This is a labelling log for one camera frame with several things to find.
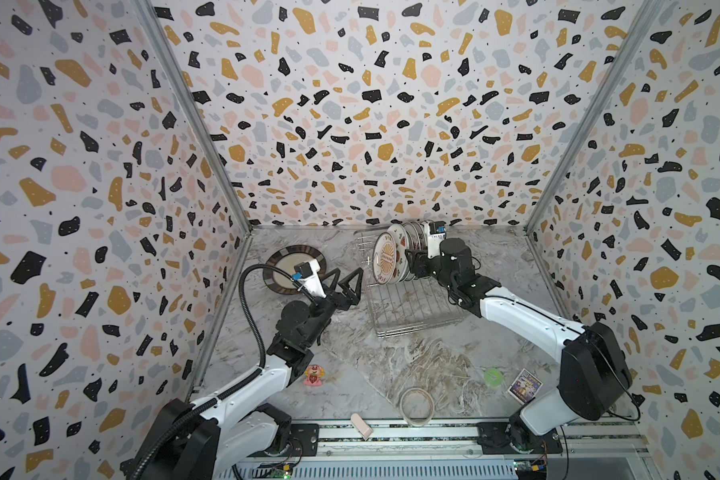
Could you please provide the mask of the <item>watermelon pattern plate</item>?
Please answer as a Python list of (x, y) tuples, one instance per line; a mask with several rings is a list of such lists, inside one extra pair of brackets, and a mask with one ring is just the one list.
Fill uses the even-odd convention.
[(396, 245), (396, 267), (392, 280), (400, 283), (406, 280), (409, 274), (409, 264), (406, 257), (406, 250), (410, 246), (410, 235), (401, 224), (393, 224), (388, 228), (388, 233), (393, 237)]

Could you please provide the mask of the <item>black rimmed cream plate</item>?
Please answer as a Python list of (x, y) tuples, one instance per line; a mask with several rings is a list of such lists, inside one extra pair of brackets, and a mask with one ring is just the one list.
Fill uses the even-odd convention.
[(296, 295), (297, 289), (290, 282), (289, 278), (297, 272), (299, 264), (316, 260), (319, 265), (319, 275), (323, 277), (327, 272), (327, 260), (317, 248), (304, 245), (287, 245), (274, 252), (265, 262), (279, 270), (285, 271), (288, 276), (281, 275), (269, 269), (262, 272), (262, 280), (267, 288), (281, 295)]

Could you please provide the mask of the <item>white striped plate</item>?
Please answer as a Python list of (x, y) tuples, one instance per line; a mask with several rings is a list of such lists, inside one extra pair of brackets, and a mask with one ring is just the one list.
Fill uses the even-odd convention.
[(422, 231), (422, 233), (420, 234), (420, 237), (422, 238), (422, 244), (428, 245), (429, 242), (440, 233), (441, 222), (422, 221), (418, 223), (418, 226)]

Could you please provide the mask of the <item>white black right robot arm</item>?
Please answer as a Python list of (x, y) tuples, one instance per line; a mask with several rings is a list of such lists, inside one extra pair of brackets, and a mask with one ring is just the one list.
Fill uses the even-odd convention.
[(511, 330), (558, 363), (557, 384), (509, 417), (502, 445), (532, 453), (544, 435), (577, 419), (596, 421), (629, 394), (626, 356), (608, 325), (567, 320), (513, 294), (477, 272), (459, 238), (405, 255), (414, 276), (435, 279), (451, 304)]

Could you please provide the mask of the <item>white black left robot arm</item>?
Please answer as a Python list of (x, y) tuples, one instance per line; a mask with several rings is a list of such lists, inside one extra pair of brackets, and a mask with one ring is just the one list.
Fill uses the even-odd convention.
[(167, 403), (124, 467), (127, 478), (211, 479), (253, 453), (279, 454), (287, 448), (292, 419), (269, 404), (269, 398), (305, 374), (314, 357), (311, 348), (332, 316), (361, 301), (362, 269), (346, 277), (334, 269), (325, 285), (317, 268), (316, 263), (302, 263), (287, 274), (303, 297), (283, 308), (269, 345), (253, 318), (245, 284), (238, 284), (242, 312), (258, 349), (257, 364), (205, 397)]

